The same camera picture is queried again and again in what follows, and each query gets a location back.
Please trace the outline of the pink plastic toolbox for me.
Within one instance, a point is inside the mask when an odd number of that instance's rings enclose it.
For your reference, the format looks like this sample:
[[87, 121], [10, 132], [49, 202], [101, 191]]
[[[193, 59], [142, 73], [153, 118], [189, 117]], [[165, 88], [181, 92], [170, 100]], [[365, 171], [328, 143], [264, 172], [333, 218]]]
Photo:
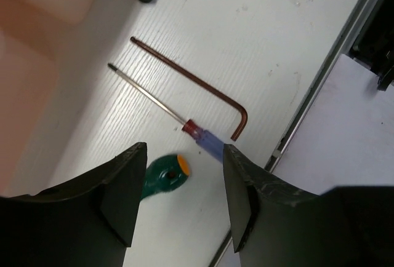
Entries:
[[1, 192], [57, 81], [48, 25], [75, 25], [94, 0], [1, 0]]

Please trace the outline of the green orange stubby screwdriver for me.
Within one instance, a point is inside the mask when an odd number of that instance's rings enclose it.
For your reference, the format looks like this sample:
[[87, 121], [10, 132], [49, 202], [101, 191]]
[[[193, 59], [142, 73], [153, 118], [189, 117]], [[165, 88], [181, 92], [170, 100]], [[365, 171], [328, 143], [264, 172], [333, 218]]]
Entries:
[[181, 187], [190, 176], [187, 160], [180, 154], [155, 159], [146, 169], [141, 201], [157, 194], [170, 193]]

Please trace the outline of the blue red handled screwdriver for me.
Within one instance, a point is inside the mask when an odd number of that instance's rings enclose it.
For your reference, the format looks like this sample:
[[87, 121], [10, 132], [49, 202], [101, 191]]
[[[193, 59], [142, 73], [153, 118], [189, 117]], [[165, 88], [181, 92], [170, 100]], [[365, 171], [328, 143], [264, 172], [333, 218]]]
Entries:
[[149, 93], [140, 84], [135, 82], [132, 78], [130, 78], [125, 72], [123, 72], [114, 64], [107, 63], [107, 67], [112, 70], [112, 72], [116, 73], [121, 79], [131, 85], [133, 88], [138, 90], [143, 96], [149, 99], [158, 108], [162, 109], [166, 114], [168, 114], [171, 118], [177, 121], [182, 126], [182, 131], [188, 134], [201, 149], [203, 149], [206, 153], [208, 153], [220, 163], [223, 162], [224, 142], [221, 139], [216, 137], [210, 131], [197, 125], [192, 119], [186, 120], [181, 117], [174, 110], [170, 109], [163, 102], [159, 101], [155, 96]]

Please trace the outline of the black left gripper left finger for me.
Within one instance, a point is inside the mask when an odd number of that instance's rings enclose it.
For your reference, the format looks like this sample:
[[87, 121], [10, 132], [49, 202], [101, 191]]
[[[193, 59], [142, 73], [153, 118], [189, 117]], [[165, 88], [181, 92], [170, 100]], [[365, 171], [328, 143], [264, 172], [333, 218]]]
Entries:
[[122, 266], [147, 167], [139, 142], [32, 195], [1, 198], [2, 266]]

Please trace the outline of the small brown hex key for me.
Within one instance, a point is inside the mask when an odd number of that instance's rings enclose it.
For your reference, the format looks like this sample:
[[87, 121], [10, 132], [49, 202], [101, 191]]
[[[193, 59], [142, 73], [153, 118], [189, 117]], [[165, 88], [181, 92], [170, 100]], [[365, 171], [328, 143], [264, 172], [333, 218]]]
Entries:
[[200, 79], [199, 77], [195, 76], [193, 73], [189, 72], [186, 70], [184, 67], [180, 66], [173, 60], [165, 57], [163, 54], [159, 53], [157, 50], [154, 48], [150, 47], [143, 41], [137, 39], [135, 36], [130, 37], [130, 42], [137, 45], [141, 49], [143, 49], [145, 52], [149, 53], [150, 55], [154, 56], [182, 76], [186, 77], [196, 85], [200, 86], [204, 90], [210, 92], [212, 95], [216, 96], [217, 98], [221, 99], [224, 101], [226, 104], [230, 105], [232, 108], [237, 110], [240, 115], [241, 115], [241, 120], [236, 127], [235, 131], [231, 135], [231, 139], [233, 141], [237, 141], [241, 133], [243, 132], [244, 128], [246, 127], [247, 121], [248, 121], [248, 113], [241, 104], [230, 98], [228, 95], [225, 95], [223, 92], [221, 92], [219, 89], [216, 89], [212, 85], [208, 84], [206, 81]]

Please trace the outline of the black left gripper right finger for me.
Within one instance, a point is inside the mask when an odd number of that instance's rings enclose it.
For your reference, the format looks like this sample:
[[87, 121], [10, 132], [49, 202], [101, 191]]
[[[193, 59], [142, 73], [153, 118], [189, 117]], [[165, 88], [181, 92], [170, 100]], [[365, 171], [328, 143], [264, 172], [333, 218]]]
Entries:
[[316, 195], [223, 149], [233, 248], [242, 266], [392, 266], [393, 188]]

